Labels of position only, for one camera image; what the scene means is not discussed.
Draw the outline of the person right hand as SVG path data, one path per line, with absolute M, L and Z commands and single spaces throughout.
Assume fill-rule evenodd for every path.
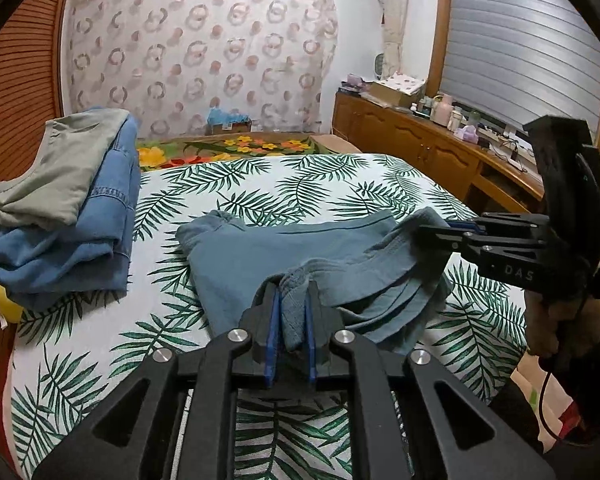
M 536 292 L 524 292 L 528 352 L 550 358 L 559 352 L 583 356 L 600 343 L 600 299 L 549 304 Z

